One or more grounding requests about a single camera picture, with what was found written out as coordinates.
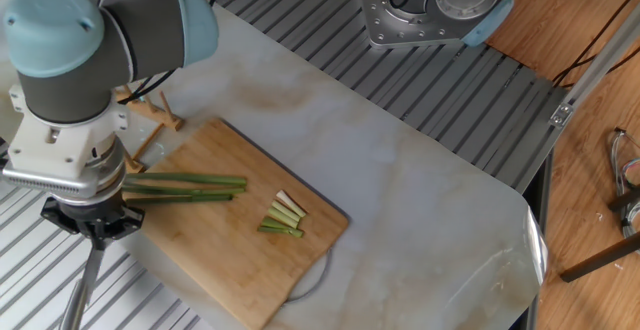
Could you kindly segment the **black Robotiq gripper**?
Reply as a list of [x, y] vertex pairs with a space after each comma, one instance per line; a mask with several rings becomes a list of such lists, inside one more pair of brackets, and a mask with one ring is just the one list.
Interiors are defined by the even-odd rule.
[[120, 192], [90, 205], [71, 205], [48, 197], [40, 215], [71, 234], [82, 234], [93, 242], [119, 240], [138, 231], [145, 212], [126, 204]]

